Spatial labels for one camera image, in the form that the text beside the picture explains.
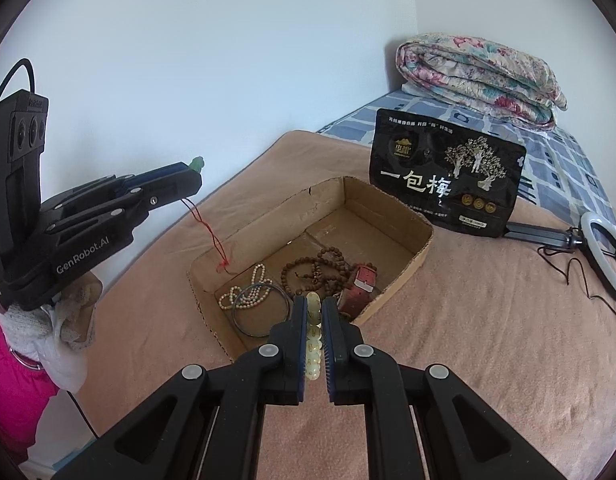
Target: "pink jacket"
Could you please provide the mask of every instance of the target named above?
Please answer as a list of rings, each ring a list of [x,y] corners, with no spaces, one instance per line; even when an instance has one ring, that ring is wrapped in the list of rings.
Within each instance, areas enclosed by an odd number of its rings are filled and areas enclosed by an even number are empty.
[[[15,359],[0,326],[0,438],[17,464],[28,459],[41,414],[58,391],[44,370]]]

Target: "red string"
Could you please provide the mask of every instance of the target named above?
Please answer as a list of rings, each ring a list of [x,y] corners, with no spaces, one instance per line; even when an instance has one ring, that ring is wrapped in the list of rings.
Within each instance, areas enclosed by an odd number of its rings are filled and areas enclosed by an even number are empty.
[[[181,202],[183,203],[184,206],[186,206],[188,208],[188,210],[192,214],[193,218],[195,220],[197,220],[197,222],[200,222],[201,224],[203,224],[206,227],[206,229],[208,229],[208,232],[210,233],[210,235],[211,235],[211,237],[213,239],[214,248],[219,253],[219,256],[222,259],[221,262],[219,263],[219,265],[217,265],[217,272],[219,272],[220,268],[225,270],[226,272],[228,272],[226,267],[230,265],[230,261],[226,257],[226,251],[224,250],[224,246],[222,245],[221,240],[219,238],[217,238],[217,236],[214,234],[213,229],[210,227],[210,225],[208,225],[207,222],[204,222],[204,219],[201,218],[201,213],[199,212],[199,209],[197,208],[197,206],[191,200],[189,200],[187,198],[183,198],[181,200]]]

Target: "bed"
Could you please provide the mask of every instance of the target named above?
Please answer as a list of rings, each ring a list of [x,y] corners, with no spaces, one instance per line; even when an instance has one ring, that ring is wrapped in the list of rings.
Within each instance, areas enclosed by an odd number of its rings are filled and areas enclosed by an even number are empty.
[[[412,101],[399,94],[386,99],[396,100],[392,107]],[[323,180],[348,174],[367,181],[371,120],[363,120],[357,142],[330,138],[347,123],[361,124],[360,111],[323,135],[285,134],[207,197],[201,215],[226,238]],[[528,196],[540,203],[538,184],[531,180]],[[557,216],[518,200],[512,219],[555,228],[573,222]],[[209,250],[207,231],[187,215],[100,301],[97,341],[88,349],[88,378],[78,396],[99,432],[185,365],[229,363],[187,278],[192,261]],[[563,267],[566,256],[557,258]],[[585,261],[584,268],[592,291],[600,292]],[[549,272],[531,244],[435,229],[424,265],[362,331],[366,342],[404,364],[450,366],[569,479],[593,479],[616,448],[616,319],[585,298],[579,276],[565,286]],[[328,403],[322,374],[307,384],[301,406],[267,409],[259,476],[367,478],[363,418],[361,407]]]
[[[613,209],[588,157],[575,137],[559,127],[550,132],[529,132],[474,110],[399,90],[324,126],[319,133],[371,146],[379,108],[422,114],[523,144],[528,156],[519,185],[520,197],[570,225],[579,225],[581,215],[593,211],[616,226]]]

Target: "metal bangle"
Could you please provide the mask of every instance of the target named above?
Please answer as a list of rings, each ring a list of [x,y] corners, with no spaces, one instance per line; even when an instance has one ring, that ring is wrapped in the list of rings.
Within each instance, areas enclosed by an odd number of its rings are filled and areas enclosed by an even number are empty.
[[[12,356],[17,361],[19,361],[20,364],[24,365],[28,370],[34,370],[35,372],[40,372],[41,370],[44,369],[41,363],[38,363],[36,365],[29,365],[27,362],[24,361],[24,359],[19,357],[19,354],[16,351],[14,351],[12,348],[8,348],[8,350],[10,350],[10,353],[12,354]]]
[[[257,283],[253,283],[252,285],[249,285],[246,288],[244,288],[234,298],[234,301],[232,302],[232,309],[230,310],[232,312],[232,322],[235,325],[235,327],[237,328],[237,330],[239,330],[239,332],[241,332],[243,335],[247,335],[249,337],[268,337],[270,335],[270,331],[265,333],[265,334],[251,334],[247,330],[244,330],[243,327],[241,327],[239,325],[239,323],[237,322],[237,317],[236,317],[237,309],[235,308],[235,306],[237,304],[239,304],[241,298],[246,293],[248,293],[249,290],[251,290],[252,288],[255,288],[256,286],[267,286],[268,288],[276,290],[279,294],[281,294],[284,297],[284,299],[286,300],[286,317],[283,319],[283,321],[288,321],[288,319],[290,319],[290,308],[291,308],[292,304],[291,304],[290,298],[288,298],[288,295],[286,294],[284,289],[281,288],[278,285],[275,285],[274,283],[257,282]]]

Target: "printed tree illustration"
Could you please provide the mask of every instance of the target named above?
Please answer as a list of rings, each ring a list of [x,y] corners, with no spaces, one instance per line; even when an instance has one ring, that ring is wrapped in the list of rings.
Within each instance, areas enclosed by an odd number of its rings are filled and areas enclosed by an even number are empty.
[[[479,173],[486,176],[484,180],[477,182],[477,186],[481,187],[484,191],[490,191],[490,186],[496,178],[504,178],[506,171],[501,165],[501,159],[496,156],[491,148],[486,147],[480,160]]]
[[[470,164],[470,151],[464,144],[450,146],[446,150],[446,160],[454,166],[453,175],[459,178],[459,170]]]
[[[488,146],[488,141],[485,137],[479,137],[478,139],[469,139],[466,143],[466,148],[474,158],[472,162],[471,173],[481,173],[480,167],[482,166],[483,157],[491,152],[491,148]]]

